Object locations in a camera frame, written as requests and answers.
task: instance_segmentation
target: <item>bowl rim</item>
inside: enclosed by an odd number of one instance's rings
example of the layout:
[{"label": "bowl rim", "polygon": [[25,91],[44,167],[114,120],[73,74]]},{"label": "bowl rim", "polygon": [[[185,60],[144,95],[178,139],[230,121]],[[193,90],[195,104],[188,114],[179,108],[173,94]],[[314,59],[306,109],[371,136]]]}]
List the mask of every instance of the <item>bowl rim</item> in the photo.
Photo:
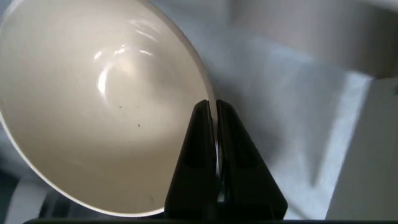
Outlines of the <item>bowl rim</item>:
[{"label": "bowl rim", "polygon": [[[12,11],[25,0],[12,0],[11,3],[8,5],[7,9],[4,11],[4,14],[0,17],[0,33],[1,33],[1,28],[3,25],[3,22],[5,21],[5,18],[7,16],[9,16]],[[146,1],[146,0],[138,0],[144,7],[146,7],[149,11],[153,12],[162,22],[165,23],[165,25],[172,31],[172,33],[175,34],[175,36],[179,39],[179,41],[181,41],[182,45],[185,47],[185,49],[187,50],[187,52],[189,53],[189,55],[191,56],[192,60],[194,61],[201,77],[202,80],[205,84],[205,88],[206,88],[206,93],[208,95],[209,101],[210,102],[215,102],[215,96],[213,93],[213,89],[211,88],[211,84],[210,81],[207,77],[207,73],[205,70],[205,67],[203,65],[203,62],[200,59],[200,56],[198,55],[197,51],[195,50],[195,48],[193,47],[192,43],[188,40],[187,36],[180,30],[180,28],[169,18],[167,17],[160,9],[158,9],[156,6],[154,6],[153,4],[151,4],[150,2]],[[149,212],[141,212],[141,213],[119,213],[119,212],[112,212],[112,211],[108,211],[108,210],[103,210],[101,208],[98,207],[94,207],[92,205],[89,205],[85,202],[82,202],[81,200],[78,200],[77,198],[71,196],[70,194],[66,193],[65,191],[63,191],[62,189],[60,189],[59,187],[57,187],[55,184],[53,184],[50,180],[48,180],[48,178],[46,178],[46,176],[44,176],[31,162],[30,160],[28,160],[27,156],[22,152],[22,150],[20,149],[17,141],[14,139],[14,137],[12,136],[7,123],[4,119],[3,113],[1,111],[1,107],[2,107],[2,103],[0,102],[0,123],[2,124],[2,127],[5,131],[5,133],[7,134],[7,137],[9,138],[10,142],[12,143],[13,147],[16,149],[16,151],[18,152],[18,154],[22,157],[22,159],[27,163],[27,165],[46,183],[49,184],[49,186],[51,186],[53,189],[55,189],[57,192],[59,192],[60,194],[64,195],[65,197],[67,197],[68,199],[70,199],[71,201],[82,205],[86,208],[89,208],[91,210],[94,210],[96,212],[100,212],[103,214],[107,214],[107,215],[112,215],[115,217],[127,217],[127,218],[139,218],[139,217],[148,217],[151,215],[156,215],[159,213],[164,212],[164,207],[161,207],[159,209],[156,210],[152,210]],[[216,119],[216,114],[212,113],[212,117],[213,119]]]}]

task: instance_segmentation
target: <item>white bowl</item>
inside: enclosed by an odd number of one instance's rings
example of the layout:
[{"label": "white bowl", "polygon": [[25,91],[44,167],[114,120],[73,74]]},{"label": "white bowl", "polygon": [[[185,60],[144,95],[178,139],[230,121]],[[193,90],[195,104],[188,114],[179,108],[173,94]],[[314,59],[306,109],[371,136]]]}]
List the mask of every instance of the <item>white bowl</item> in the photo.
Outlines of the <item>white bowl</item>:
[{"label": "white bowl", "polygon": [[14,1],[3,18],[2,124],[41,178],[88,208],[162,212],[203,99],[215,103],[198,55],[147,2]]}]

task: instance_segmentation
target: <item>ceramic bowl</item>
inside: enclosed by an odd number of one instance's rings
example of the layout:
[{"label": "ceramic bowl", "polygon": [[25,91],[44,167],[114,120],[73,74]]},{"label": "ceramic bowl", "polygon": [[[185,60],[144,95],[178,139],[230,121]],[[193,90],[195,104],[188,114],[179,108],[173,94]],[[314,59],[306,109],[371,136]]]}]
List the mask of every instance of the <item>ceramic bowl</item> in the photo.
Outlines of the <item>ceramic bowl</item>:
[{"label": "ceramic bowl", "polygon": [[3,17],[4,129],[44,181],[88,208],[162,212],[203,99],[215,103],[198,55],[148,2],[14,1]]}]

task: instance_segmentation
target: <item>white surface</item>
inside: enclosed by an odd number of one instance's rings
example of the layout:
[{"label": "white surface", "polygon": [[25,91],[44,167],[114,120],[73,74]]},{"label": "white surface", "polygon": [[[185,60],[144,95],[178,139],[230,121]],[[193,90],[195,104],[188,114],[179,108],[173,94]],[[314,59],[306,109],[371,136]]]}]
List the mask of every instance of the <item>white surface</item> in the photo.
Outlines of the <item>white surface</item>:
[{"label": "white surface", "polygon": [[147,2],[22,1],[0,32],[4,129],[53,188],[110,215],[160,213],[192,109],[214,96]]},{"label": "white surface", "polygon": [[4,224],[21,224],[39,217],[49,190],[43,182],[21,179],[12,195]]},{"label": "white surface", "polygon": [[398,219],[398,78],[376,80],[347,152],[327,218]]}]

